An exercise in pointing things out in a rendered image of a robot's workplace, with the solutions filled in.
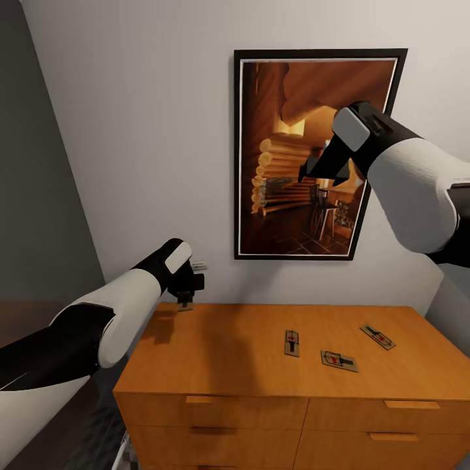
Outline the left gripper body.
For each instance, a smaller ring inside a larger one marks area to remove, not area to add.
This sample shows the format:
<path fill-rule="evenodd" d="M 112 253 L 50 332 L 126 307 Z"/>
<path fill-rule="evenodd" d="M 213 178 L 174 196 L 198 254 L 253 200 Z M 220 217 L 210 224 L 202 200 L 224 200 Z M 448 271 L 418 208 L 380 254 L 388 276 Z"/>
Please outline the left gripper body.
<path fill-rule="evenodd" d="M 194 274 L 194 271 L 192 270 L 192 274 L 188 278 L 183 279 L 183 281 L 179 281 L 175 277 L 167 287 L 168 291 L 172 294 L 204 290 L 204 274 Z"/>

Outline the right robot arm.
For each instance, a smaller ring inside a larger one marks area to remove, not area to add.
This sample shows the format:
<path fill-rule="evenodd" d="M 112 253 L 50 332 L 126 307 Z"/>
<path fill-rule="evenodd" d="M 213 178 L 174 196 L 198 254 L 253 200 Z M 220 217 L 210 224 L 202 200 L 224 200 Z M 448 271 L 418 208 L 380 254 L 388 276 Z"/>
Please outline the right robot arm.
<path fill-rule="evenodd" d="M 377 195 L 397 241 L 427 256 L 470 301 L 470 164 L 418 136 L 370 102 L 342 108 L 306 177 L 349 177 L 349 159 Z"/>

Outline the mousetrap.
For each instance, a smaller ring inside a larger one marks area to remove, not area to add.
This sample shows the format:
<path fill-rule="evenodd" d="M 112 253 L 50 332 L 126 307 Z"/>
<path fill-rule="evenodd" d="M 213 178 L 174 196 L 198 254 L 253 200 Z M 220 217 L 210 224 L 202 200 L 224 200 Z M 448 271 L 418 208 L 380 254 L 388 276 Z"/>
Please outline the mousetrap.
<path fill-rule="evenodd" d="M 188 311 L 193 310 L 193 295 L 191 291 L 179 292 L 176 295 L 178 297 L 177 311 Z"/>
<path fill-rule="evenodd" d="M 355 358 L 321 350 L 322 364 L 358 373 Z"/>
<path fill-rule="evenodd" d="M 299 332 L 286 329 L 285 332 L 285 355 L 300 357 Z"/>
<path fill-rule="evenodd" d="M 384 336 L 369 324 L 362 326 L 360 329 L 388 351 L 396 346 L 396 344 L 391 339 Z"/>

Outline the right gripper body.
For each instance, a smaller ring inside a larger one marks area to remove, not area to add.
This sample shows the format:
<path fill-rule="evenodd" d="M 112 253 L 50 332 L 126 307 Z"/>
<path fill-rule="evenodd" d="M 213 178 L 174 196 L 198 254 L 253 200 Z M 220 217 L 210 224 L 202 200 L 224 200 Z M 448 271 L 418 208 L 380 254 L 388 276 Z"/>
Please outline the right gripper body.
<path fill-rule="evenodd" d="M 322 157 L 309 157 L 306 161 L 306 177 L 329 178 L 331 180 L 345 180 L 349 177 L 349 161 L 336 164 L 328 160 L 326 153 Z"/>

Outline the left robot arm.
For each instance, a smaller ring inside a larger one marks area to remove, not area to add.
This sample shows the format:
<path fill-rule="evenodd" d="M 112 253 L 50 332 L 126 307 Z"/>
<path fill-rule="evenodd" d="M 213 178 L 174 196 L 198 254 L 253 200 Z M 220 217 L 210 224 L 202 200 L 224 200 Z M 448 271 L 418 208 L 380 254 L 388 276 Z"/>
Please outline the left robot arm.
<path fill-rule="evenodd" d="M 204 290 L 205 259 L 169 240 L 100 289 L 65 307 L 49 327 L 0 348 L 0 470 L 101 368 L 117 364 L 166 289 Z"/>

